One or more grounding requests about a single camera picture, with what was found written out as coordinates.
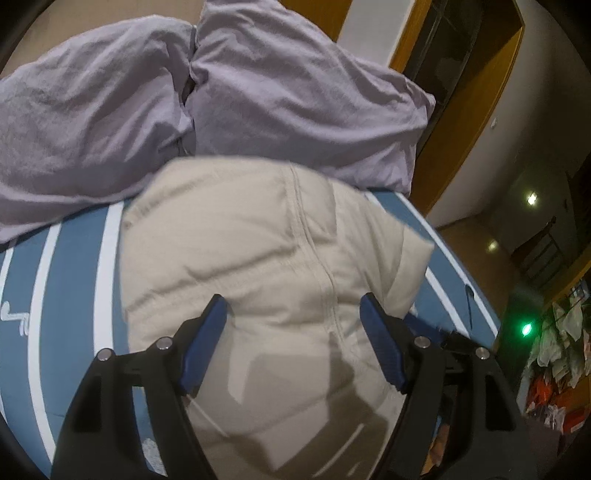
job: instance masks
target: clothes pile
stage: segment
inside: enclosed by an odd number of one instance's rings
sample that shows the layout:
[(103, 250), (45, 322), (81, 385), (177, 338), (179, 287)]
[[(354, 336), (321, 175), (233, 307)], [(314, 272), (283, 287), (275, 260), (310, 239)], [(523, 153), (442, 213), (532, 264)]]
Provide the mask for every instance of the clothes pile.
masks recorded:
[(136, 195), (187, 155), (287, 160), (408, 193), (434, 99), (276, 0), (78, 35), (0, 80), (0, 244)]

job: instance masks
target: bedsheet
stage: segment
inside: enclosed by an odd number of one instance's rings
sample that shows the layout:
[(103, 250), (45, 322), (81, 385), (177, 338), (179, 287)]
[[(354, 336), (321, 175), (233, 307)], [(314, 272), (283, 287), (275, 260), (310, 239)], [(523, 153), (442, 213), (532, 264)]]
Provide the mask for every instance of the bedsheet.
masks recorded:
[[(418, 316), (491, 346), (499, 320), (443, 240), (404, 196), (366, 196), (436, 244), (414, 305)], [(94, 208), (23, 236), (0, 253), (0, 411), (46, 474), (67, 408), (94, 354), (107, 346), (119, 354), (128, 351), (118, 280), (124, 207), (119, 202)], [(154, 462), (140, 396), (134, 397), (138, 426), (146, 457)]]

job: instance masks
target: plastic bag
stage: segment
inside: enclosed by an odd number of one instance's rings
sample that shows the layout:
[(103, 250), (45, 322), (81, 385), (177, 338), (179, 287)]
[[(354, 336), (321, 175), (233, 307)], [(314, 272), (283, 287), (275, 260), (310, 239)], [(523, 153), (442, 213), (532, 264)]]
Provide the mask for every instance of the plastic bag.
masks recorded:
[(558, 344), (556, 331), (550, 326), (550, 322), (545, 320), (542, 324), (538, 365), (547, 367), (550, 363), (556, 362), (561, 356), (562, 350)]
[(562, 428), (564, 425), (564, 418), (566, 417), (566, 408), (558, 408), (556, 405), (547, 405), (544, 409), (544, 425), (552, 430), (558, 430), (564, 433)]
[(568, 357), (571, 377), (569, 386), (574, 388), (577, 386), (577, 383), (579, 383), (579, 380), (585, 372), (585, 362), (583, 360), (583, 355), (574, 349), (569, 350)]
[(581, 309), (581, 304), (577, 303), (564, 317), (556, 321), (556, 326), (559, 332), (567, 332), (575, 341), (579, 340), (583, 330), (583, 310)]
[(552, 376), (556, 383), (558, 383), (567, 373), (569, 373), (569, 366), (566, 358), (561, 357), (552, 364)]
[(583, 357), (585, 358), (585, 375), (591, 374), (591, 337), (583, 330)]

